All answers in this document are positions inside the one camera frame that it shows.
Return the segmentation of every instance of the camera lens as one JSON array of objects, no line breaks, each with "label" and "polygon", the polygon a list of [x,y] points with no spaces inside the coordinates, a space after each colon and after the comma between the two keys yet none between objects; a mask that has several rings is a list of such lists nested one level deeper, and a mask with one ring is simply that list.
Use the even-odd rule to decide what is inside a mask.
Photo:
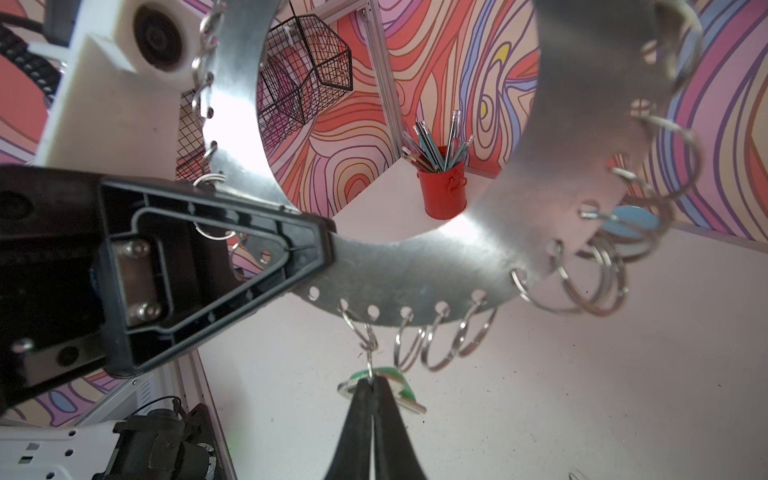
[{"label": "camera lens", "polygon": [[141,7],[134,19],[134,37],[141,56],[150,65],[170,70],[181,60],[181,34],[163,12]]}]

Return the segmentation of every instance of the metal key ring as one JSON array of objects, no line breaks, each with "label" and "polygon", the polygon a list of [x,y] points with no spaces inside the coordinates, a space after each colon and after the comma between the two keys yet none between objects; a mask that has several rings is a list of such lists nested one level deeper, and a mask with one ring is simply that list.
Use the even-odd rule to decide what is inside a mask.
[{"label": "metal key ring", "polygon": [[203,83],[197,87],[197,89],[194,91],[194,95],[192,96],[192,113],[194,113],[198,118],[200,118],[199,125],[202,127],[202,123],[204,122],[206,115],[203,115],[202,109],[200,107],[200,96],[203,93],[203,90],[205,90],[206,87],[210,87],[214,83],[214,74],[210,71],[207,71],[204,78]]},{"label": "metal key ring", "polygon": [[208,147],[208,150],[205,151],[203,154],[203,159],[201,162],[203,164],[210,164],[210,156],[216,153],[216,150],[219,149],[219,144],[214,140],[210,142],[210,147]]},{"label": "metal key ring", "polygon": [[206,45],[192,59],[192,82],[197,87],[196,90],[202,90],[201,84],[203,83],[204,79],[200,78],[200,71],[203,68],[203,61],[208,55],[210,55],[214,50],[216,50],[218,46],[219,45],[216,43]]},{"label": "metal key ring", "polygon": [[[699,20],[699,15],[692,6],[688,5],[688,2],[684,0],[656,0],[656,3],[673,9],[684,21],[690,23],[690,34],[695,35],[694,50],[690,53],[690,56],[680,69],[680,73],[677,74],[672,83],[672,92],[676,94],[694,76],[701,62],[701,56],[704,52],[704,29],[701,25],[701,20]],[[675,70],[677,70],[677,56],[673,56],[671,60],[668,64],[670,77],[675,75]]]},{"label": "metal key ring", "polygon": [[429,347],[432,345],[432,339],[435,338],[435,330],[437,330],[438,325],[449,315],[448,309],[444,309],[442,312],[437,314],[437,317],[435,318],[435,321],[432,323],[432,325],[429,327],[429,330],[427,330],[427,337],[424,340],[422,344],[422,365],[427,368],[430,372],[437,372],[439,370],[444,369],[448,364],[453,360],[453,357],[456,356],[456,353],[458,352],[458,349],[462,346],[462,343],[464,342],[464,335],[467,333],[467,327],[468,324],[466,322],[466,318],[459,324],[458,330],[456,331],[456,335],[453,337],[453,342],[451,344],[451,349],[448,351],[448,353],[445,354],[445,356],[440,360],[437,365],[430,366],[429,365]]},{"label": "metal key ring", "polygon": [[[346,324],[349,326],[349,328],[352,329],[352,331],[362,340],[360,343],[360,348],[365,350],[368,353],[375,352],[377,349],[379,349],[379,341],[376,339],[376,334],[373,332],[373,328],[371,327],[370,323],[364,323],[361,322],[357,318],[352,318],[355,316],[354,313],[352,313],[350,310],[345,308],[344,305],[341,304],[339,301],[338,305],[339,313],[341,313],[342,318],[346,322]],[[366,333],[368,336],[362,334],[362,332],[355,326],[353,321],[362,323],[366,327]]]},{"label": "metal key ring", "polygon": [[235,250],[240,247],[240,244],[245,241],[245,239],[248,238],[247,233],[240,233],[237,235],[237,242],[232,246],[229,253],[229,261],[230,261],[230,272],[232,272],[232,275],[239,280],[240,282],[247,282],[248,277],[243,275],[242,273],[239,273],[237,270],[235,270]]},{"label": "metal key ring", "polygon": [[[594,293],[592,298],[590,299],[590,302],[593,304],[599,304],[602,302],[603,298],[605,298],[606,295],[611,291],[611,288],[613,287],[613,281],[614,281],[614,273],[613,273],[613,265],[611,264],[610,257],[605,254],[603,250],[598,248],[597,245],[594,243],[594,238],[589,240],[587,242],[587,245],[592,249],[592,254],[594,260],[601,266],[600,271],[600,284],[598,286],[598,290]],[[510,272],[512,276],[512,281],[515,282],[515,286],[520,290],[520,296],[523,300],[530,303],[531,305],[540,308],[544,311],[547,311],[549,313],[556,313],[558,315],[579,315],[584,312],[584,309],[579,308],[578,306],[573,306],[570,308],[552,308],[550,306],[546,306],[542,303],[539,303],[533,296],[531,296],[531,293],[528,291],[528,288],[525,286],[525,281],[520,278],[518,275],[518,271],[522,271],[519,268],[514,268]]]},{"label": "metal key ring", "polygon": [[[667,232],[667,230],[669,230],[672,225],[672,220],[674,219],[674,214],[672,212],[672,206],[670,205],[670,202],[662,198],[661,195],[659,195],[659,193],[656,192],[656,190],[654,190],[648,182],[638,177],[637,174],[630,172],[629,170],[625,170],[624,168],[611,168],[609,171],[612,174],[621,177],[624,181],[627,182],[627,184],[634,183],[641,188],[647,198],[627,195],[624,197],[624,201],[628,205],[632,205],[634,207],[650,207],[658,210],[659,224],[652,231],[657,237],[662,237]],[[643,238],[627,237],[610,232],[605,233],[608,237],[611,238],[611,240],[613,240],[614,243],[620,243],[623,245],[631,245],[633,243],[642,243],[645,241]]]},{"label": "metal key ring", "polygon": [[618,256],[616,250],[613,248],[609,240],[599,236],[595,237],[593,240],[598,241],[598,248],[603,248],[605,250],[607,256],[611,258],[612,264],[614,265],[613,272],[617,280],[617,293],[616,300],[610,307],[606,309],[601,308],[598,304],[590,300],[586,300],[576,289],[573,282],[571,282],[571,278],[568,276],[568,272],[566,272],[565,268],[563,267],[564,245],[560,240],[555,241],[554,265],[560,274],[560,278],[562,280],[566,294],[571,298],[571,300],[573,300],[574,303],[592,315],[609,316],[613,313],[616,313],[627,300],[627,294],[629,293],[629,288],[627,288],[627,269],[624,266],[624,261],[621,259],[621,257]]},{"label": "metal key ring", "polygon": [[[622,220],[621,218],[617,217],[613,214],[604,214],[602,212],[580,212],[579,216],[585,220],[603,220],[604,222],[613,222],[618,223],[619,225],[629,228],[641,235],[640,242],[648,242],[648,248],[646,250],[643,250],[640,253],[634,253],[632,255],[627,255],[625,257],[618,255],[618,258],[621,258],[622,262],[624,263],[632,263],[637,262],[638,260],[641,260],[648,255],[651,255],[658,247],[659,247],[659,236],[656,233],[656,230],[646,230],[642,227],[639,227],[638,225],[635,225],[632,222],[627,222],[626,220]],[[618,235],[614,235],[612,233],[606,232],[604,230],[600,230],[597,234],[595,234],[595,237],[602,237],[604,241],[613,243],[612,237],[619,237]],[[590,258],[590,255],[587,252],[584,252],[583,250],[579,250],[576,252],[576,255],[578,255],[581,258]]]},{"label": "metal key ring", "polygon": [[210,43],[209,35],[217,27],[214,21],[220,21],[224,10],[227,8],[226,2],[214,2],[214,7],[200,21],[200,47],[203,48]]},{"label": "metal key ring", "polygon": [[419,330],[416,332],[416,338],[413,339],[411,348],[408,350],[408,354],[402,361],[400,361],[402,333],[408,324],[411,323],[411,320],[413,320],[413,312],[410,312],[405,318],[402,319],[400,328],[397,329],[397,335],[395,335],[394,363],[395,368],[402,373],[405,373],[411,369],[413,364],[418,359],[419,351],[422,349],[422,344],[424,343],[425,330],[423,327],[419,327]]},{"label": "metal key ring", "polygon": [[[699,181],[699,178],[701,177],[701,174],[704,170],[704,160],[701,150],[701,145],[699,143],[698,138],[696,138],[696,135],[687,128],[682,128],[680,125],[676,124],[672,120],[667,120],[666,118],[657,117],[655,115],[643,115],[641,117],[637,117],[639,121],[644,121],[649,124],[654,124],[658,126],[659,128],[662,128],[664,130],[669,131],[672,134],[678,134],[683,138],[683,142],[686,144],[688,148],[690,148],[691,152],[691,162],[693,163],[693,168],[691,169],[690,178],[688,179],[688,183],[680,185],[677,190],[671,191],[670,193],[664,195],[661,197],[662,200],[673,202],[675,200],[678,200],[680,197],[687,194],[691,188],[693,188],[696,185],[696,182]],[[637,202],[636,205],[639,207],[652,207],[655,204],[648,199],[645,198],[639,198],[639,197],[631,197],[633,201]]]},{"label": "metal key ring", "polygon": [[[197,185],[203,182],[207,183],[209,181],[223,182],[226,179],[227,178],[223,174],[205,174],[198,177],[197,180],[195,180],[192,183],[192,186],[196,187]],[[200,228],[200,225],[197,222],[192,222],[192,224],[194,225],[194,229],[197,230],[197,232],[200,235],[202,235],[203,237],[206,237],[209,240],[229,240],[230,238],[237,235],[237,232],[235,232],[234,230],[230,230],[230,232],[227,235],[224,235],[223,237],[214,237],[210,233],[205,232],[202,228]]]},{"label": "metal key ring", "polygon": [[474,352],[480,346],[483,339],[488,334],[488,331],[491,329],[491,325],[493,325],[493,320],[496,318],[497,312],[498,312],[498,307],[493,309],[491,316],[485,321],[482,328],[477,333],[477,335],[475,335],[475,338],[469,343],[469,345],[467,345],[466,347],[458,351],[458,356],[460,356],[461,358],[469,356],[472,354],[472,352]]}]

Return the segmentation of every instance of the green key tag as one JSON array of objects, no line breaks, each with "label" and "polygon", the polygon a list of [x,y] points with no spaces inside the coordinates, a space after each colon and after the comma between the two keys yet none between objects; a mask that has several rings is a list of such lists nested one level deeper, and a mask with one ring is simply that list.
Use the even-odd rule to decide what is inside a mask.
[{"label": "green key tag", "polygon": [[[389,388],[392,389],[392,394],[395,396],[395,403],[403,407],[410,412],[424,414],[427,413],[427,408],[416,402],[416,395],[408,385],[406,378],[393,366],[385,366],[373,369],[373,375],[384,377],[389,382]],[[355,372],[349,377],[349,380],[341,382],[336,388],[336,391],[346,399],[352,399],[357,382],[362,378],[368,376],[368,370],[361,370]]]}]

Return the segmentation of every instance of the psychedelic wallpaper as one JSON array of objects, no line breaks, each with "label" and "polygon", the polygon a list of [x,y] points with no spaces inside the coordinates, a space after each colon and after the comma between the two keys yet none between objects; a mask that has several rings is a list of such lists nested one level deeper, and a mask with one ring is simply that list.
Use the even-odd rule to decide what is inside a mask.
[{"label": "psychedelic wallpaper", "polygon": [[[209,0],[183,0],[201,15]],[[320,0],[296,0],[297,14]],[[42,18],[42,0],[0,0],[0,10]],[[703,178],[677,202],[677,219],[738,237],[768,242],[768,2],[698,0],[706,50],[692,82],[673,100],[667,116],[693,128],[703,142]],[[439,141],[451,111],[461,108],[461,138],[475,135],[469,165],[489,174],[503,168],[520,139],[535,96],[538,49],[532,0],[379,0],[386,46],[402,118],[424,120]],[[284,18],[287,11],[280,13]],[[337,101],[274,151],[273,172],[303,210],[331,217],[371,184],[399,156],[392,151],[356,13],[331,24],[353,54],[354,91]],[[16,30],[27,40],[39,35]],[[685,38],[683,56],[691,49]],[[0,163],[28,163],[35,155],[46,112],[41,93],[0,59]],[[650,146],[642,174],[661,193],[685,182],[688,153],[677,137],[662,134]],[[257,271],[253,258],[236,263]],[[90,402],[115,383],[101,376],[58,389],[12,415],[47,412],[60,425],[75,415],[70,404]]]}]

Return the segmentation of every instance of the black cable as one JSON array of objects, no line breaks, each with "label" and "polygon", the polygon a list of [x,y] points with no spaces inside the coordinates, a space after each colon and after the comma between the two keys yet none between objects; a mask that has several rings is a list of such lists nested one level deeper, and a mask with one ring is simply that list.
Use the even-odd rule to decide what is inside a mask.
[{"label": "black cable", "polygon": [[43,24],[26,17],[19,17],[6,12],[0,12],[0,23],[14,27],[24,28],[34,33],[43,35]]},{"label": "black cable", "polygon": [[181,399],[179,397],[175,396],[175,395],[161,396],[159,399],[154,399],[151,402],[144,403],[142,406],[140,406],[139,408],[135,409],[130,415],[125,417],[123,420],[128,420],[128,417],[136,415],[141,410],[146,409],[148,406],[152,405],[153,403],[157,403],[157,402],[159,402],[161,400],[168,400],[168,399],[173,399],[174,413],[176,415],[180,416],[181,419],[186,422],[187,421],[187,413],[184,411],[184,408],[181,407]]},{"label": "black cable", "polygon": [[61,74],[50,61],[28,52],[27,47],[27,42],[10,28],[0,25],[0,55],[23,71],[42,90],[48,101],[53,103]]}]

